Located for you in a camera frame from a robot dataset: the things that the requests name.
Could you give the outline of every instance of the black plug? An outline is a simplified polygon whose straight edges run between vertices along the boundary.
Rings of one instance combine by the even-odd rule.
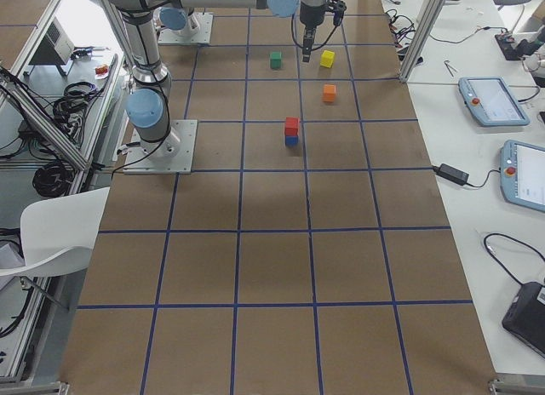
[[[464,186],[468,183],[468,179],[469,179],[468,173],[463,172],[460,169],[453,168],[450,165],[447,165],[446,163],[442,163],[438,167],[433,166],[433,172],[437,176],[445,178],[446,180],[449,180],[450,182],[454,182],[455,184],[458,184],[460,186]]]

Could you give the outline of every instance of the white label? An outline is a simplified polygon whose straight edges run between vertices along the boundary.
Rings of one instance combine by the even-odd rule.
[[[542,287],[541,291],[537,295],[537,301],[542,304],[545,304],[545,287]]]

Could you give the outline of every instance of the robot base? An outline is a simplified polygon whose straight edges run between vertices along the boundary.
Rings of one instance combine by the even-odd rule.
[[[213,15],[209,13],[195,14],[198,16],[200,29],[197,33],[190,37],[177,35],[170,29],[165,29],[159,34],[158,43],[161,46],[189,46],[195,44],[210,44],[210,36],[212,35],[212,20]]]
[[[123,169],[125,174],[190,174],[193,164],[193,151],[195,149],[195,139],[197,137],[197,120],[173,120],[171,122],[174,129],[181,138],[180,150],[173,157],[161,157],[143,159],[139,163],[130,165]],[[131,141],[140,141],[140,136],[133,132]],[[145,156],[139,147],[129,148],[125,163],[133,163]]]

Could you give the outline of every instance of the cube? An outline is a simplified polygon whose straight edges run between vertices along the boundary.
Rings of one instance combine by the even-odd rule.
[[[269,62],[273,70],[278,70],[282,67],[282,52],[271,52]]]
[[[322,93],[322,101],[324,103],[332,103],[337,96],[337,86],[334,84],[324,84],[324,91]]]
[[[287,117],[284,122],[284,135],[297,136],[299,135],[299,118]]]
[[[286,146],[296,146],[299,144],[299,137],[296,135],[286,135],[285,144]]]
[[[320,58],[320,65],[322,67],[331,68],[333,66],[333,62],[335,61],[335,52],[332,52],[330,50],[324,50],[322,53],[322,57]]]

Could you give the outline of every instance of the yellow block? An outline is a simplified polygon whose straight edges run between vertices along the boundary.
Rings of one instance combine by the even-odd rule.
[[[330,50],[324,50],[322,57],[320,58],[320,65],[323,67],[331,68],[333,61],[335,60],[335,52]]]

